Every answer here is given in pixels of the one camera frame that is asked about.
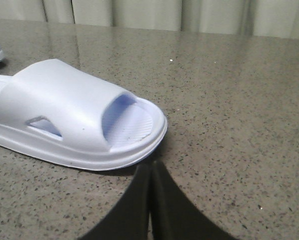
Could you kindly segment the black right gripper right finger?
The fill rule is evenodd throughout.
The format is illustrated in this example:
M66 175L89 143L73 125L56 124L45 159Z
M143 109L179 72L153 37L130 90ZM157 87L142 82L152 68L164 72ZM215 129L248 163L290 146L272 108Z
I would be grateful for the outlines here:
M155 240L233 240L202 214L177 186L165 165L151 165L151 224Z

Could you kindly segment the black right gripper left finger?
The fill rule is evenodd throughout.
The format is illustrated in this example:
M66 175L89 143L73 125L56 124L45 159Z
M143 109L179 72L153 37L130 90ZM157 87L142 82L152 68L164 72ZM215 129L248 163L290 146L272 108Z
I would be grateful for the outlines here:
M134 177L110 212L82 240L146 240L149 225L151 169L137 166Z

